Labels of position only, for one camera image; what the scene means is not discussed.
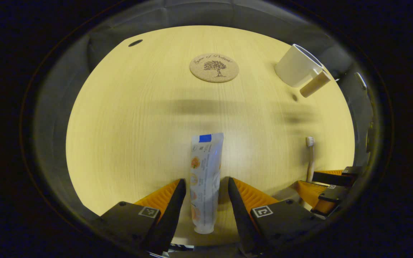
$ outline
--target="black background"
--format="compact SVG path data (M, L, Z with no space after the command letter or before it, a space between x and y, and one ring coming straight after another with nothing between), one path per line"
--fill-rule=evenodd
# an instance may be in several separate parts
M28 178L18 116L36 67L59 40L117 1L0 1L0 256L125 256L70 227ZM110 12L133 2L125 1ZM338 28L369 56L389 90L395 147L385 180L325 238L318 256L413 256L413 1L287 2Z

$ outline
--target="light wood tabletop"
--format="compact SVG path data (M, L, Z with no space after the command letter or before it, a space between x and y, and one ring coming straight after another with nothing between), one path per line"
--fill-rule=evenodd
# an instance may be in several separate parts
M142 39L139 44L129 44ZM136 202L185 178L187 193L172 243L238 242L227 193L234 177L275 196L305 180L315 139L315 170L353 164L354 132L334 80L308 98L274 71L290 45L254 32L185 26L125 39L93 70L72 109L66 155L82 203L102 215L119 201ZM191 60L203 53L231 57L236 78L195 77ZM218 219L214 232L194 232L189 197L191 137L224 133Z

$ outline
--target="toothbrush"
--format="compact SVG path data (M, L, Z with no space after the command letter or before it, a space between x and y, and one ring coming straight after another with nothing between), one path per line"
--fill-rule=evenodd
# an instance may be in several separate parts
M305 143L307 144L307 147L310 148L310 161L308 163L308 169L307 169L307 182L311 183L313 179L313 170L314 170L313 167L315 163L315 158L313 156L313 145L315 144L315 139L313 137L306 137Z

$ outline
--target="tree logo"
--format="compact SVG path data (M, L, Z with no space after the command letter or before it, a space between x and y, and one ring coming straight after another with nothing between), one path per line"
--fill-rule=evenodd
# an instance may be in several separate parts
M205 64L203 65L203 70L216 70L218 72L218 75L215 77L225 77L221 74L221 70L225 68L226 65L223 62L216 60L205 62Z

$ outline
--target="white mug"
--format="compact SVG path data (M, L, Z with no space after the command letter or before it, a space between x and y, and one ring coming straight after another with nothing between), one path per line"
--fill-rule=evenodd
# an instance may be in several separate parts
M280 79L295 88L315 78L322 70L321 62L313 54L296 44L293 44L280 62L275 65L275 72Z

